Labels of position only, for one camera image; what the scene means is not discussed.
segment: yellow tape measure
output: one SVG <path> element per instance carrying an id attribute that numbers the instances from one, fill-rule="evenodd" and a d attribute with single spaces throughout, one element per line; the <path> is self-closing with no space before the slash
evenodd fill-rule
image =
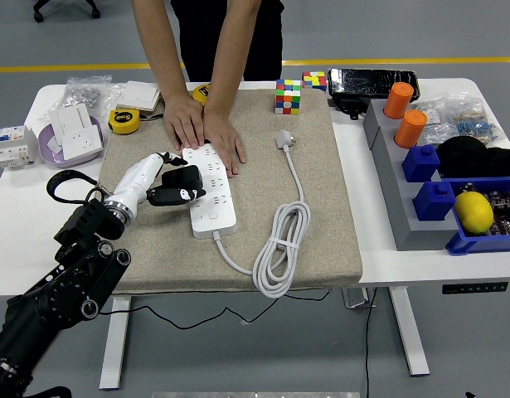
<path id="1" fill-rule="evenodd" d="M 109 114 L 109 128 L 117 134 L 130 134 L 140 127 L 140 112 L 137 109 L 115 109 Z"/>
<path id="2" fill-rule="evenodd" d="M 206 97 L 208 97 L 208 91 L 211 89 L 211 85 L 199 85 L 192 92 L 192 98 L 205 106 Z"/>

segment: gray felt mat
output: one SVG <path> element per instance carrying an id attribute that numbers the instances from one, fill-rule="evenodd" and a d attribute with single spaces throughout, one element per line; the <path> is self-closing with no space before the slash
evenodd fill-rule
<path id="1" fill-rule="evenodd" d="M 303 90 L 299 115 L 276 115 L 274 90 L 239 90 L 231 122 L 245 145 L 247 164 L 230 180 L 238 230 L 222 237 L 229 256 L 252 269 L 277 208 L 299 199 L 285 155 L 275 145 L 276 133 L 286 129 L 297 139 L 291 156 L 312 211 L 292 289 L 358 282 L 362 262 L 325 94 Z M 112 191 L 137 161 L 171 150 L 161 119 L 142 122 L 130 135 L 111 134 L 100 183 Z M 115 293 L 254 289 L 251 277 L 233 270 L 212 239 L 193 237 L 188 205 L 142 204 L 114 245 L 133 258 Z"/>

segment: robotic arm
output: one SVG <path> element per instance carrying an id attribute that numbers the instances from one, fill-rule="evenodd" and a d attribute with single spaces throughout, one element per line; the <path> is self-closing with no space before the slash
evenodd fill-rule
<path id="1" fill-rule="evenodd" d="M 138 204 L 148 200 L 153 206 L 175 206 L 205 195 L 195 166 L 165 172 L 162 185 L 150 189 L 164 163 L 187 164 L 174 154 L 152 154 L 125 173 L 113 195 L 73 170 L 59 172 L 48 182 L 46 189 L 55 200 L 81 206 L 54 237 L 61 244 L 58 265 L 27 292 L 7 301 L 0 332 L 0 398 L 22 397 L 59 331 L 98 315 L 131 262 L 126 249 L 115 250 L 107 240 L 124 233 Z M 56 196 L 57 186 L 72 178 L 95 184 L 84 201 Z M 100 192 L 102 201 L 89 200 L 92 192 Z"/>

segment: blue plastic bin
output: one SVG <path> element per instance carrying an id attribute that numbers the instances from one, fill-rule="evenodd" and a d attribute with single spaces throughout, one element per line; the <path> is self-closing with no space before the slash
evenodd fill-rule
<path id="1" fill-rule="evenodd" d="M 459 194 L 459 189 L 467 182 L 472 182 L 481 193 L 510 192 L 510 177 L 444 178 L 443 181 L 449 182 L 455 194 Z M 510 251 L 510 235 L 466 236 L 455 210 L 454 216 L 459 226 L 459 232 L 446 245 L 446 250 L 451 255 Z"/>

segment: rubik's cube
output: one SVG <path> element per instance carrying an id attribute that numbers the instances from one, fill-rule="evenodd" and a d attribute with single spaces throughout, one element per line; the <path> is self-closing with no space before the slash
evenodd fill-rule
<path id="1" fill-rule="evenodd" d="M 303 87 L 327 91 L 327 76 L 324 72 L 303 72 Z"/>
<path id="2" fill-rule="evenodd" d="M 301 81 L 279 79 L 274 97 L 276 114 L 299 114 L 301 102 Z"/>

